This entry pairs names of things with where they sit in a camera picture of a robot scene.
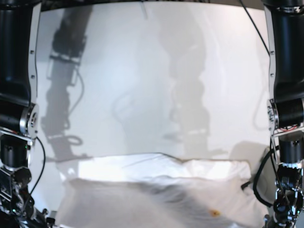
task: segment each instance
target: wire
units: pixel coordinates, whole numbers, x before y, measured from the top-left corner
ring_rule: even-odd
[[[266,45],[266,43],[265,43],[265,41],[264,41],[264,39],[263,39],[263,37],[262,37],[260,31],[258,30],[258,28],[257,28],[257,26],[256,26],[256,24],[255,24],[255,22],[253,21],[252,17],[250,16],[250,14],[249,14],[249,12],[248,12],[248,10],[247,10],[247,7],[246,7],[245,4],[243,3],[243,0],[239,0],[239,2],[240,2],[241,5],[243,6],[243,8],[244,8],[244,10],[246,11],[247,15],[249,16],[249,18],[250,18],[250,20],[251,20],[253,26],[256,28],[256,31],[257,31],[258,35],[260,36],[261,41],[262,41],[262,43],[264,44],[264,47],[265,47],[265,49],[266,49],[268,55],[270,56],[269,50],[268,50],[268,48],[267,48],[267,45]]]
[[[38,185],[38,183],[39,183],[39,181],[40,181],[40,179],[41,179],[41,176],[42,176],[42,174],[43,174],[44,167],[45,167],[45,165],[46,165],[46,151],[45,151],[45,149],[44,149],[43,143],[41,142],[41,140],[40,140],[38,137],[37,137],[37,140],[38,140],[38,142],[40,143],[40,145],[41,145],[41,147],[42,147],[42,151],[43,151],[43,165],[42,165],[42,169],[41,169],[40,175],[39,175],[39,177],[38,177],[38,179],[37,179],[37,181],[36,181],[36,183],[35,183],[35,185],[34,185],[32,191],[30,191],[27,200],[26,200],[25,203],[24,203],[24,206],[23,206],[23,209],[22,209],[21,214],[23,214],[23,212],[24,212],[24,210],[25,210],[25,207],[26,207],[27,204],[29,203],[29,200],[30,200],[30,198],[32,197],[33,191],[35,190],[36,186]]]
[[[280,130],[282,130],[283,132],[288,132],[288,131],[294,130],[295,128],[297,128],[297,126],[294,126],[294,127],[288,128],[288,129],[280,128]]]
[[[252,181],[247,181],[246,183],[241,185],[241,189],[244,190],[245,188],[247,188],[250,184],[252,183]]]
[[[258,180],[259,180],[259,178],[260,178],[260,176],[261,176],[261,173],[262,173],[262,171],[263,171],[263,168],[264,168],[266,162],[268,161],[269,157],[271,157],[271,155],[272,155],[272,150],[269,150],[269,151],[267,152],[267,154],[265,155],[265,157],[263,158],[263,160],[262,160],[262,162],[261,162],[261,164],[260,164],[260,167],[258,168],[257,173],[256,173],[256,175],[255,175],[255,177],[254,177],[254,179],[253,179],[253,192],[254,192],[254,194],[255,194],[257,200],[260,201],[262,204],[264,204],[265,206],[267,206],[267,207],[269,207],[269,208],[270,208],[273,204],[271,204],[271,203],[265,201],[265,200],[260,196],[260,193],[259,193],[258,190],[257,190],[257,183],[258,183]]]

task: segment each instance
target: white wall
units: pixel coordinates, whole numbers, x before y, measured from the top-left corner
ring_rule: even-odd
[[[264,12],[250,12],[267,41]],[[81,77],[75,65],[49,58],[63,14],[44,12],[39,25],[39,137],[47,150],[34,194],[39,209],[57,209],[63,194],[59,171],[78,172],[77,165],[60,170],[60,162],[70,159],[162,152],[182,159],[247,159],[256,167],[269,141],[269,62],[242,8],[94,5],[87,14]],[[37,145],[34,179],[41,160]]]

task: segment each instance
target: screw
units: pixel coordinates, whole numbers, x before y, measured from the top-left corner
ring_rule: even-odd
[[[20,203],[20,202],[17,203],[17,207],[21,209],[22,208],[22,203]]]
[[[46,208],[43,209],[42,211],[42,214],[45,216],[45,215],[48,215],[48,210]]]
[[[36,120],[37,120],[37,113],[34,113],[32,119],[30,120],[31,127],[35,126]]]
[[[264,216],[264,222],[268,222],[270,220],[270,216],[269,215],[265,215]]]

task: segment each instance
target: crumpled fabric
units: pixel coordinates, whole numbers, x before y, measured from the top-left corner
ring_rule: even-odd
[[[242,191],[240,187],[250,177],[245,161],[181,162],[162,154],[141,154],[84,163],[79,165],[83,167],[81,178],[64,179],[66,195],[57,212],[57,224],[69,228],[264,225],[267,208],[250,188]],[[69,161],[61,165],[68,166]]]

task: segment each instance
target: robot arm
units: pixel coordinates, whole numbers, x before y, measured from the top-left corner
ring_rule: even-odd
[[[269,48],[269,130],[276,157],[274,215],[266,228],[293,227],[303,207],[304,0],[263,0]]]
[[[28,154],[37,136],[40,8],[41,0],[0,0],[0,227],[48,227],[28,191]]]

